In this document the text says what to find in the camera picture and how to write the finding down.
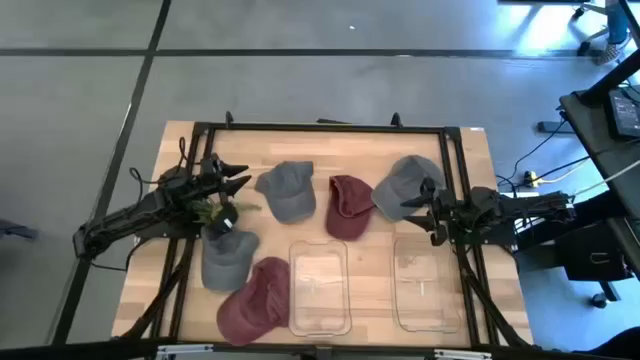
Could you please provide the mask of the black aluminium table frame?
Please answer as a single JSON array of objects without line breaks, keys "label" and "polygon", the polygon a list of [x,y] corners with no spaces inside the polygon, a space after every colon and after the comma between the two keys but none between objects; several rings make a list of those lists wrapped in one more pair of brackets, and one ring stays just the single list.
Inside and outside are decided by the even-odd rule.
[{"label": "black aluminium table frame", "polygon": [[[178,140],[191,138],[195,122],[168,121],[162,139],[154,153],[155,179],[179,160]],[[327,124],[266,124],[233,123],[232,128],[216,128],[212,151],[231,164],[248,165],[252,179],[234,199],[261,206],[262,210],[240,215],[239,228],[253,231],[261,243],[254,262],[264,257],[280,257],[288,261],[289,248],[297,241],[326,243],[335,239],[324,227],[328,203],[330,176],[347,174],[361,178],[367,184],[381,181],[393,163],[404,155],[421,155],[432,159],[442,168],[440,136],[436,133],[418,133],[415,128],[377,127],[376,132],[364,131],[348,125]],[[486,134],[482,128],[460,130],[465,161],[471,186],[495,187],[493,168]],[[311,160],[314,162],[314,189],[317,191],[317,209],[313,217],[297,225],[280,224],[272,216],[266,198],[254,190],[257,176],[285,160]],[[393,246],[396,240],[429,240],[429,235],[406,221],[392,223],[379,212],[374,213],[361,240],[345,243],[348,249],[351,330],[342,336],[319,338],[298,337],[288,328],[277,328],[253,344],[256,345],[318,345],[332,347],[453,347],[471,345],[459,266],[454,259],[453,279],[456,309],[461,318],[456,333],[407,332],[396,319],[393,306]],[[142,315],[158,292],[164,269],[168,238],[150,240],[132,255],[124,281],[120,303],[111,335],[121,335],[130,329]],[[196,342],[224,342],[216,313],[227,295],[206,290],[201,281],[200,240],[193,250],[187,280],[184,307],[178,329],[178,340]],[[493,245],[482,246],[492,300],[518,335],[532,344],[533,337],[525,310],[515,260],[503,249]]]}]

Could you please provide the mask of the maroon baseball cap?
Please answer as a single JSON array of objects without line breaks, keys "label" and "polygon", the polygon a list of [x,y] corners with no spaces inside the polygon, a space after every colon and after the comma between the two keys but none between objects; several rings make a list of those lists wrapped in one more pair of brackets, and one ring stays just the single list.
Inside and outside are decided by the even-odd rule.
[{"label": "maroon baseball cap", "polygon": [[249,281],[220,305],[216,322],[223,338],[244,346],[290,318],[290,265],[278,257],[257,262]]},{"label": "maroon baseball cap", "polygon": [[375,207],[373,188],[359,178],[336,175],[329,178],[329,203],[325,228],[329,235],[343,241],[360,238]]}]

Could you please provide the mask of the office chair base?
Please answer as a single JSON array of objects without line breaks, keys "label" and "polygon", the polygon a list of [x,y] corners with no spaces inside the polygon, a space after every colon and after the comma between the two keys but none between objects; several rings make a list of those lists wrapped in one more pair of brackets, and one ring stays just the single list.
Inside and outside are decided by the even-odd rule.
[{"label": "office chair base", "polygon": [[593,63],[598,66],[609,65],[617,61],[632,39],[632,34],[629,30],[629,19],[620,0],[604,1],[604,7],[600,8],[599,12],[607,18],[607,42],[600,55],[593,60]]}]

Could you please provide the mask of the dark laptop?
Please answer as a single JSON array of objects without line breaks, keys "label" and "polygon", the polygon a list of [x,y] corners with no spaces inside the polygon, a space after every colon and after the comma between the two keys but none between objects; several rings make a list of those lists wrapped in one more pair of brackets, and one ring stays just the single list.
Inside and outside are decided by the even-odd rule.
[{"label": "dark laptop", "polygon": [[611,90],[604,109],[611,137],[640,138],[640,101],[633,99],[626,88]]}]

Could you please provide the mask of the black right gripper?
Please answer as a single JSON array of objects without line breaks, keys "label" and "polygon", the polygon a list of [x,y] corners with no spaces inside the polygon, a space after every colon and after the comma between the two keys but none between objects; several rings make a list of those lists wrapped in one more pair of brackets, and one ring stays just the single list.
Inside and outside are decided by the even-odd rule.
[{"label": "black right gripper", "polygon": [[421,184],[420,196],[401,203],[402,207],[421,208],[428,205],[423,216],[405,216],[404,220],[414,224],[426,232],[431,232],[433,246],[441,246],[448,239],[447,223],[451,220],[451,208],[455,204],[455,196],[448,189],[440,189],[433,178],[427,177]]}]

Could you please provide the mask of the small green artificial plant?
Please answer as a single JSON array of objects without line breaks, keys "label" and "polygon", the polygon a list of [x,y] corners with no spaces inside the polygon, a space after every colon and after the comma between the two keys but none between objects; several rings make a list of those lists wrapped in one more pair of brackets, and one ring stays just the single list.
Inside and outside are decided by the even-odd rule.
[{"label": "small green artificial plant", "polygon": [[205,199],[192,202],[191,209],[197,217],[196,222],[202,224],[205,229],[216,233],[226,233],[234,228],[242,213],[259,211],[261,207],[245,202],[215,202],[211,199]]}]

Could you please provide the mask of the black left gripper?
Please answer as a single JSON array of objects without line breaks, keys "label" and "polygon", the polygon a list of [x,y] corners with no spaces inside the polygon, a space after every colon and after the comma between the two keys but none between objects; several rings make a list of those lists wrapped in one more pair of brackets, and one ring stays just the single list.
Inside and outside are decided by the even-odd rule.
[{"label": "black left gripper", "polygon": [[225,201],[226,196],[234,197],[235,194],[248,183],[252,176],[246,175],[233,179],[249,169],[248,165],[231,165],[221,161],[216,153],[205,155],[200,161],[201,192],[206,196],[218,195],[220,201]]}]

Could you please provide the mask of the clear plastic bin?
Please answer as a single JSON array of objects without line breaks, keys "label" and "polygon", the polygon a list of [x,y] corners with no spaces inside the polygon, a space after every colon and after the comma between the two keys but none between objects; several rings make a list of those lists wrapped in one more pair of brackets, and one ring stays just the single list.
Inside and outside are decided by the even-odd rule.
[{"label": "clear plastic bin", "polygon": [[393,305],[407,332],[452,334],[460,328],[453,251],[429,240],[400,239],[393,246]]},{"label": "clear plastic bin", "polygon": [[307,338],[346,335],[352,327],[346,245],[294,242],[289,265],[289,330]]}]

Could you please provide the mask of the black side desk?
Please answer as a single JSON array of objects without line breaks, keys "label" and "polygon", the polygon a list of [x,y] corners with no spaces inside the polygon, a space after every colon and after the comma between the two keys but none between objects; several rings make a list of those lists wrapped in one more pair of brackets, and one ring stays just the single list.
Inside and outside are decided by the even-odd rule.
[{"label": "black side desk", "polygon": [[617,88],[640,101],[640,49],[616,65],[601,80],[584,91],[560,98],[560,109],[603,177],[603,184],[615,194],[626,214],[627,226],[621,248],[636,276],[640,277],[640,138],[620,139],[609,134],[604,103]]}]

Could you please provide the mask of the black equipment box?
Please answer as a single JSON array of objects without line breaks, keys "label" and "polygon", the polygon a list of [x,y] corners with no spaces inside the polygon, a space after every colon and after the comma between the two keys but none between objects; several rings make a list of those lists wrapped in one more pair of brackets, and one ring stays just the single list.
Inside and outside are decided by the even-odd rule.
[{"label": "black equipment box", "polygon": [[620,281],[634,276],[606,221],[572,230],[551,244],[520,250],[515,258],[524,272],[563,268],[572,281]]}]

